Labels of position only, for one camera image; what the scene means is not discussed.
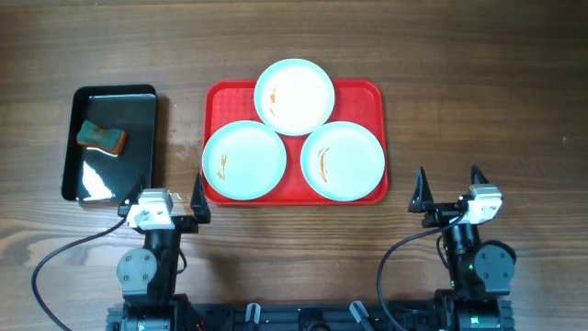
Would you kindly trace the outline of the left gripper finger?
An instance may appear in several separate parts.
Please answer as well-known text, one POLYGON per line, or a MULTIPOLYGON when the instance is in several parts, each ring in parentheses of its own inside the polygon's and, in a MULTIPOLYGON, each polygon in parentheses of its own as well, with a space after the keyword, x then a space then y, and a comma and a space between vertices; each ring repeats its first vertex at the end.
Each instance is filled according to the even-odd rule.
POLYGON ((192 209, 193 215, 198 224, 210 223, 211 214, 206 196, 203 192, 203 180, 200 173, 198 173, 195 180, 195 185, 190 200, 190 208, 192 209))
POLYGON ((145 178, 140 177, 137 180, 136 184, 132 187, 130 192, 127 194, 127 196, 123 199, 122 204, 123 205, 136 204, 139 196, 141 195, 141 193, 144 190, 144 185, 145 185, 145 178))

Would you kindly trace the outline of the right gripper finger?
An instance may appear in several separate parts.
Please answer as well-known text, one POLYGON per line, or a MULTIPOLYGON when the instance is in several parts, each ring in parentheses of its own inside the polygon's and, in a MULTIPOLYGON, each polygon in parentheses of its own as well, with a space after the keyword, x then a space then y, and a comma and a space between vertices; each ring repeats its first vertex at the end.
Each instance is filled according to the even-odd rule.
POLYGON ((408 212, 424 213, 434 208, 434 199, 430 190, 426 173, 422 167, 419 168, 415 183, 415 190, 410 200, 408 212))
POLYGON ((470 180, 472 185, 489 184, 490 181, 483 175, 477 165, 471 167, 470 180))

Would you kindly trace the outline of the green orange sponge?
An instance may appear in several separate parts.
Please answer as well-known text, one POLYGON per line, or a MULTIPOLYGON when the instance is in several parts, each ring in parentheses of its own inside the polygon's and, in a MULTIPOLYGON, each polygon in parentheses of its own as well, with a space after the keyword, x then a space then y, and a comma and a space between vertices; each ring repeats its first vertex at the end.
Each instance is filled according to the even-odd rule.
POLYGON ((121 153, 127 139, 127 133, 122 129, 105 129, 92 121, 85 120, 76 135, 78 144, 97 148, 103 152, 118 155, 121 153))

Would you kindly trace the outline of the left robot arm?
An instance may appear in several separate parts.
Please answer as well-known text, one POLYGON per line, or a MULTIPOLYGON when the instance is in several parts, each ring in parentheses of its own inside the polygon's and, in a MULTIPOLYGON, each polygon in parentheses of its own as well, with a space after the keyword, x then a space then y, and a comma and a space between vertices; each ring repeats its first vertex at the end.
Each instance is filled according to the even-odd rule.
POLYGON ((120 203, 118 215, 144 236, 140 248, 125 253, 117 266, 124 303, 107 313, 107 331, 197 331, 203 319, 185 294, 175 292, 179 263, 187 262, 180 248, 183 234, 196 234, 211 215, 197 176, 190 215, 173 215, 171 192, 146 188, 141 178, 120 203))

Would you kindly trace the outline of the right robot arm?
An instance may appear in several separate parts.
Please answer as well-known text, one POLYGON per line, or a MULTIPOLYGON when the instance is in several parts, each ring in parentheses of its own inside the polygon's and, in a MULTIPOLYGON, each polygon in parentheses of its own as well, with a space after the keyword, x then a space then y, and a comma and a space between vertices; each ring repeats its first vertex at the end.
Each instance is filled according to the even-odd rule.
POLYGON ((427 326, 431 330, 515 329, 512 304, 505 300, 515 274, 516 253, 507 244, 481 241, 479 226, 495 218, 502 192, 477 166, 471 168, 468 192, 456 202, 435 203, 423 169, 417 173, 408 211, 422 213, 424 228, 441 230, 438 252, 452 282, 432 300, 427 326))

